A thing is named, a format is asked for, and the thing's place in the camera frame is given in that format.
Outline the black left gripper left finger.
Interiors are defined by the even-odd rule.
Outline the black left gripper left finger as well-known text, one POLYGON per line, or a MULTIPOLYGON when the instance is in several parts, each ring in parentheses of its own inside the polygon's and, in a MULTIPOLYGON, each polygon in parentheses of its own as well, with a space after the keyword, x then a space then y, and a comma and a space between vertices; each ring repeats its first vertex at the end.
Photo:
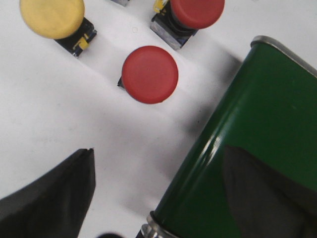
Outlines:
POLYGON ((79 149, 0 201, 2 238, 78 237, 96 187, 93 149, 79 149))

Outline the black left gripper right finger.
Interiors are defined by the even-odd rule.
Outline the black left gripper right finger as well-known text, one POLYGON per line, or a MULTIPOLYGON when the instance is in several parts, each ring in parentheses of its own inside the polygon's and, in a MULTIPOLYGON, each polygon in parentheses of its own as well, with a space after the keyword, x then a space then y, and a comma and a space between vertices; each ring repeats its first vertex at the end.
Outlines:
POLYGON ((317 236, 315 191, 239 147, 225 147, 222 174, 228 205, 242 237, 317 236))

